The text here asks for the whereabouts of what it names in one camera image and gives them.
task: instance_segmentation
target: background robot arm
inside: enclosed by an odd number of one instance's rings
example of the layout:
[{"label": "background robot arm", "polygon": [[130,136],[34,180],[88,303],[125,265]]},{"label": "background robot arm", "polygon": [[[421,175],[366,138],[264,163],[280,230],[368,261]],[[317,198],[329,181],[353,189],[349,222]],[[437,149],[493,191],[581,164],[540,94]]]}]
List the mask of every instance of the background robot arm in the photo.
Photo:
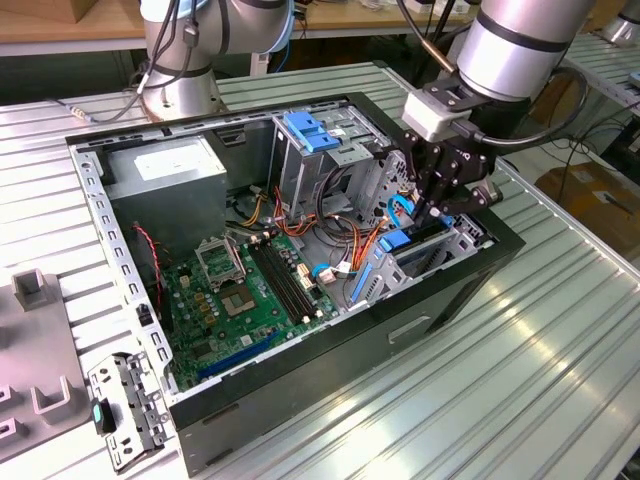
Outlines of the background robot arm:
[{"label": "background robot arm", "polygon": [[[293,0],[143,0],[140,11],[153,66],[142,97],[160,119],[217,111],[211,57],[281,50],[294,23]],[[158,39],[167,48],[154,54]]]}]

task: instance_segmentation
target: white robot arm component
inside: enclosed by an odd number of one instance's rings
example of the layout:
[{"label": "white robot arm component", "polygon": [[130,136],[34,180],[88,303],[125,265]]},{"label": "white robot arm component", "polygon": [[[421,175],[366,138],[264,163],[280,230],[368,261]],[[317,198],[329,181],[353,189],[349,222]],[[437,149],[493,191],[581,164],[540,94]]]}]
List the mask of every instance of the white robot arm component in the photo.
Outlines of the white robot arm component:
[{"label": "white robot arm component", "polygon": [[281,50],[294,23],[293,0],[142,0],[140,11],[152,62],[142,98],[163,120],[217,111],[211,57]]},{"label": "white robot arm component", "polygon": [[602,29],[600,36],[619,47],[632,47],[640,33],[640,1],[628,0],[620,13]]}]

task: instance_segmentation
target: black ram slot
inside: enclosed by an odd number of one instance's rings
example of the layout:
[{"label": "black ram slot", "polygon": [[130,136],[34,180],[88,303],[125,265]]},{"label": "black ram slot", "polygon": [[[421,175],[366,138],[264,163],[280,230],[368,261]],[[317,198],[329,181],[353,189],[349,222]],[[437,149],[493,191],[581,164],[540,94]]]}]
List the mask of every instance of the black ram slot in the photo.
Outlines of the black ram slot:
[{"label": "black ram slot", "polygon": [[286,263],[284,263],[283,258],[278,254],[278,251],[274,249],[272,246],[267,246],[265,252],[267,253],[267,259],[271,262],[273,267],[281,272],[282,278],[286,280],[287,283],[287,293],[293,294],[297,301],[300,302],[300,305],[304,305],[303,313],[304,315],[313,314],[313,305],[304,294],[302,287],[298,283],[297,279],[293,276],[291,271],[289,270]]},{"label": "black ram slot", "polygon": [[294,324],[299,325],[303,317],[313,315],[311,301],[273,247],[252,245],[249,252]]},{"label": "black ram slot", "polygon": [[273,293],[278,298],[284,309],[287,311],[289,317],[291,317],[294,321],[297,321],[295,319],[299,317],[299,312],[297,311],[295,304],[291,302],[289,296],[286,294],[286,287],[283,286],[281,282],[277,281],[278,273],[273,270],[273,268],[269,264],[269,261],[266,259],[264,252],[259,250],[259,247],[251,248],[251,256],[256,262],[258,269],[267,280],[267,283],[269,283],[271,290],[273,290]]}]

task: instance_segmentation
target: aluminum extrusion table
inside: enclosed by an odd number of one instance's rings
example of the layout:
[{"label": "aluminum extrusion table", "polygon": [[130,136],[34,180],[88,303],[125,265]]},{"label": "aluminum extrusion table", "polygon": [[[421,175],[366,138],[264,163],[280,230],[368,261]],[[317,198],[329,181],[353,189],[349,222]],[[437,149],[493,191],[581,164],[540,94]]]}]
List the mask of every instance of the aluminum extrusion table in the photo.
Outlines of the aluminum extrusion table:
[{"label": "aluminum extrusion table", "polygon": [[[595,34],[578,35],[564,62],[580,70],[589,85],[622,107],[640,102],[640,89],[627,81],[640,72],[640,46],[619,48]],[[640,106],[634,108],[640,113]]]},{"label": "aluminum extrusion table", "polygon": [[[220,82],[231,109],[360,90],[394,119],[405,89],[372,64]],[[106,114],[125,101],[73,103]],[[111,127],[145,121],[136,107]],[[63,141],[95,127],[47,103],[0,107],[0,125],[0,271],[60,276],[85,372],[135,351]],[[198,478],[617,474],[640,444],[640,277],[508,167],[495,180],[505,200],[494,211],[527,245],[461,315]],[[186,478],[177,449],[170,438],[125,477]],[[0,477],[115,476],[86,424],[1,465]]]}]

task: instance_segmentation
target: black plastic part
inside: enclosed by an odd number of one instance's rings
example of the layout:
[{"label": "black plastic part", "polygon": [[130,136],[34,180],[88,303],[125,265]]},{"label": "black plastic part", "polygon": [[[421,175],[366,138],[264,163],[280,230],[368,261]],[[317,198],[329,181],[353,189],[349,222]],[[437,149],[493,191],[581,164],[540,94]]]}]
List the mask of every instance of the black plastic part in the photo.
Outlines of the black plastic part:
[{"label": "black plastic part", "polygon": [[107,399],[99,402],[94,398],[91,401],[91,416],[98,435],[104,436],[116,431],[116,421]]},{"label": "black plastic part", "polygon": [[143,327],[153,323],[153,317],[151,316],[151,312],[149,311],[149,307],[146,303],[138,305],[136,307],[136,313],[138,314],[138,321]]}]

